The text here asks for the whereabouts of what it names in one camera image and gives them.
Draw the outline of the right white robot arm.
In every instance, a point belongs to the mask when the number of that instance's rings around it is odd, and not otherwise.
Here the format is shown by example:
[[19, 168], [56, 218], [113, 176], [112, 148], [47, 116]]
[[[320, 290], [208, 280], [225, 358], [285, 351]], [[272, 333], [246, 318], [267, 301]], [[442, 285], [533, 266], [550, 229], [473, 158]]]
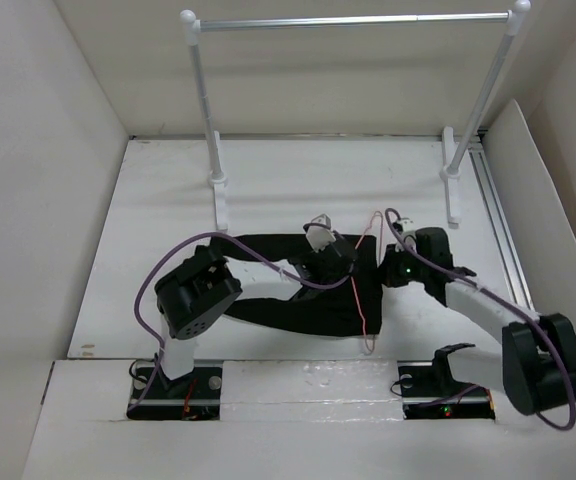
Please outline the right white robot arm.
[[499, 355], [475, 354], [469, 343], [437, 350], [439, 363], [430, 369], [436, 390], [451, 394], [465, 382], [499, 386], [525, 416], [541, 417], [560, 406], [576, 410], [576, 333], [566, 316], [522, 308], [481, 285], [475, 272], [455, 266], [448, 235], [439, 227], [405, 230], [394, 221], [389, 228], [396, 241], [380, 266], [383, 285], [422, 284], [426, 294], [478, 325], [501, 348]]

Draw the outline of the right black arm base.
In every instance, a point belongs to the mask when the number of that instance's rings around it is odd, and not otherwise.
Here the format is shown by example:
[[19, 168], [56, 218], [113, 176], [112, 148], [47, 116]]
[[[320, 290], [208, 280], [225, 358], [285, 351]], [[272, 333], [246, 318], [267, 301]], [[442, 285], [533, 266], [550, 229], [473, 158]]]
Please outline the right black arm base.
[[400, 361], [390, 391], [402, 400], [405, 420], [495, 420], [488, 390], [439, 373], [431, 361]]

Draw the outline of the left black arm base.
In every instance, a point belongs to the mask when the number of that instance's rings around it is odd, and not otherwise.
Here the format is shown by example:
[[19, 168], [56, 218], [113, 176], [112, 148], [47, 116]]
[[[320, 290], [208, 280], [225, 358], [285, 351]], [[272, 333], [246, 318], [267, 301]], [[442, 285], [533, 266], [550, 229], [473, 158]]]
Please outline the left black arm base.
[[181, 379], [167, 380], [151, 361], [135, 361], [129, 367], [132, 380], [126, 416], [136, 421], [214, 421], [220, 418], [223, 364], [200, 362]]

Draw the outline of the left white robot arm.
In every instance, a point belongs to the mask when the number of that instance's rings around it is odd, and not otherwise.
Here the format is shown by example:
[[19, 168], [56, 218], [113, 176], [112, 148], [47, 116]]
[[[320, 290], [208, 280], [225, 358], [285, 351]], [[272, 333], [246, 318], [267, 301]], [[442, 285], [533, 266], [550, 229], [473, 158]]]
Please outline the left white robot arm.
[[196, 337], [222, 316], [318, 337], [362, 334], [353, 293], [358, 253], [337, 233], [214, 233], [154, 285], [165, 322], [156, 384], [169, 396], [190, 387]]

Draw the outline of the black trousers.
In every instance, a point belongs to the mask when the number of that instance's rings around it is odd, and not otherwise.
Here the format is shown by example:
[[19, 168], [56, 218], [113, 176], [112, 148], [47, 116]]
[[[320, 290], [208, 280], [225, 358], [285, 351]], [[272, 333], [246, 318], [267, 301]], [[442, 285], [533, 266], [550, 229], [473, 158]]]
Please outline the black trousers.
[[[290, 239], [297, 235], [299, 234], [251, 234], [234, 238], [271, 262], [278, 263], [283, 260], [290, 261]], [[225, 257], [232, 259], [228, 262], [230, 271], [243, 287], [244, 293], [227, 309], [227, 316], [306, 335], [343, 338], [363, 334], [363, 321], [351, 280], [336, 289], [323, 291], [290, 283], [289, 286], [301, 288], [287, 300], [280, 300], [279, 293], [252, 293], [252, 286], [243, 286], [243, 274], [235, 273], [234, 260], [260, 263], [256, 258], [222, 238], [211, 239], [210, 246], [218, 248]], [[382, 326], [383, 288], [378, 277], [375, 236], [364, 237], [358, 248], [357, 263], [353, 279], [366, 320], [366, 333], [377, 335]]]

